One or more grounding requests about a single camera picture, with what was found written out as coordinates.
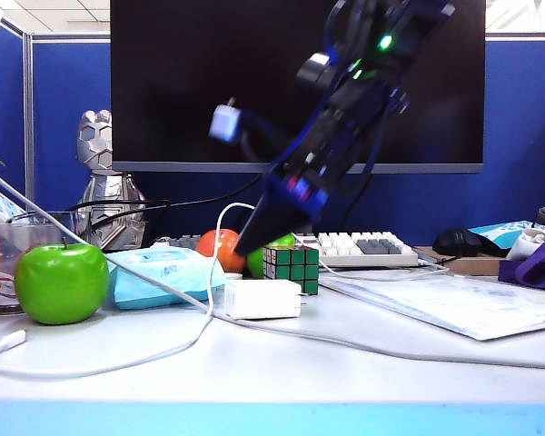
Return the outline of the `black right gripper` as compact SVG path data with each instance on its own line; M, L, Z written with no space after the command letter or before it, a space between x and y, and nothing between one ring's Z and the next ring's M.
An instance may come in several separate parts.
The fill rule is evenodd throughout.
M364 173L372 170L381 141L379 95L335 97L285 163L272 171L235 251L251 253L308 225L359 158L366 159Z

